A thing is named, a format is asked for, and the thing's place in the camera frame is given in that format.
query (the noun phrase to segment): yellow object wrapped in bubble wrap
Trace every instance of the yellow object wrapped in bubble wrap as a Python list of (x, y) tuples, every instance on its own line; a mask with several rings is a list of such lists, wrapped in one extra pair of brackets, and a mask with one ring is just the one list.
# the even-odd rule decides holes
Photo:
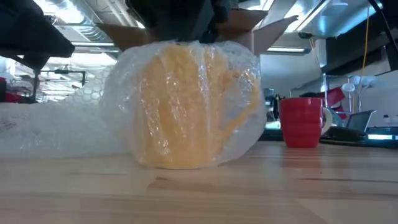
[(100, 106), (140, 164), (168, 169), (237, 159), (266, 122), (258, 58), (233, 42), (129, 49), (109, 75)]

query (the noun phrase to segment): red mug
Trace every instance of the red mug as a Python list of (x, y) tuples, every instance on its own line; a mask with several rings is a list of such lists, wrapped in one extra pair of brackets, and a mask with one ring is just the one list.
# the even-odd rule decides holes
[[(322, 115), (326, 122), (322, 127)], [(316, 147), (331, 126), (329, 109), (321, 98), (289, 98), (280, 102), (280, 124), (287, 147)]]

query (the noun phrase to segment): yellow object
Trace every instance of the yellow object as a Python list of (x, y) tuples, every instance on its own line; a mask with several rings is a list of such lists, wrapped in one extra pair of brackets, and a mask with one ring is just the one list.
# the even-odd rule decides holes
[[(151, 167), (189, 169), (211, 164), (223, 152), (224, 142), (259, 106), (254, 75), (230, 70), (228, 59), (214, 47), (170, 44), (138, 79), (141, 104), (134, 109), (133, 153)], [(224, 96), (239, 91), (238, 80), (250, 83), (251, 99), (225, 125)]]

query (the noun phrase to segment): wooden table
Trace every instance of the wooden table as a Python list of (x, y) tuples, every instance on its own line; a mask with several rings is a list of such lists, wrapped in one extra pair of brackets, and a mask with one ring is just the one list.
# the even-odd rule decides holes
[(0, 161), (0, 223), (398, 223), (398, 151), (259, 142), (198, 170), (127, 154)]

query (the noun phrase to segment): ceiling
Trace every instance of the ceiling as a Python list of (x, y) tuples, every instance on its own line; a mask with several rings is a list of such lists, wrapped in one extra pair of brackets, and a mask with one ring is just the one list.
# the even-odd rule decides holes
[[(93, 28), (93, 23), (97, 22), (142, 27), (132, 17), (127, 18), (125, 16), (127, 7), (124, 0), (34, 1), (42, 7), (44, 13), (58, 17), (57, 29), (72, 42), (111, 42), (109, 37)], [(231, 5), (237, 5), (237, 3), (239, 3), (239, 7), (246, 9), (269, 11), (269, 15), (263, 22), (264, 25), (284, 17), (298, 15), (298, 21), (293, 23), (280, 40), (275, 43), (275, 46), (278, 47), (296, 48), (310, 47), (308, 40), (298, 38), (297, 27), (305, 19), (308, 19), (310, 12), (317, 10), (321, 4), (324, 4), (324, 8), (302, 28), (302, 32), (310, 32), (324, 37), (336, 36), (365, 20), (367, 6), (367, 0), (231, 0)], [(68, 10), (61, 9), (59, 6), (67, 7)], [(118, 49), (114, 47), (77, 47), (72, 58), (51, 58), (44, 70), (65, 68), (67, 65), (70, 70), (86, 70), (88, 79), (90, 79), (105, 66), (115, 64), (118, 54)], [(18, 65), (15, 75), (26, 74), (32, 76), (32, 70)], [(45, 78), (56, 80), (60, 79), (60, 76), (45, 73), (41, 79)], [(63, 75), (63, 79), (78, 81), (81, 80), (81, 75), (71, 73)], [(56, 99), (58, 99), (75, 91), (77, 84), (78, 82), (44, 82), (41, 89), (46, 90), (44, 92), (56, 95)]]

